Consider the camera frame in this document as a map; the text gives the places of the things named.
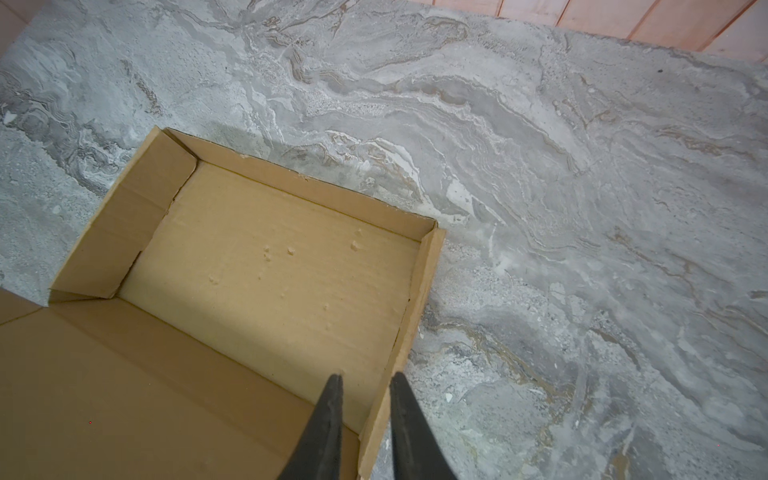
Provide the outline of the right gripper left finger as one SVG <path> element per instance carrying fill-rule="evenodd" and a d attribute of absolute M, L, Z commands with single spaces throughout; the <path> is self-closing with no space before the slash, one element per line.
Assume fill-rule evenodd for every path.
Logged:
<path fill-rule="evenodd" d="M 343 379 L 332 374 L 278 479 L 340 479 L 342 410 Z"/>

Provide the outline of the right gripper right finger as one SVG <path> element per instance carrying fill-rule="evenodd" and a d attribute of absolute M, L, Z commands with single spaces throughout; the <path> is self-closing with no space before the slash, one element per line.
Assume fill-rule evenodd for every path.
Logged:
<path fill-rule="evenodd" d="M 403 372 L 389 389 L 394 478 L 456 480 Z"/>

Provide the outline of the brown cardboard box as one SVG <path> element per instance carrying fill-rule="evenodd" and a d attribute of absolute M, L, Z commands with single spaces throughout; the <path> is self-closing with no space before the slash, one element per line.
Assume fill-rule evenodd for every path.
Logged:
<path fill-rule="evenodd" d="M 332 374 L 367 479 L 445 233 L 154 128 L 45 306 L 1 295 L 5 479 L 275 479 Z"/>

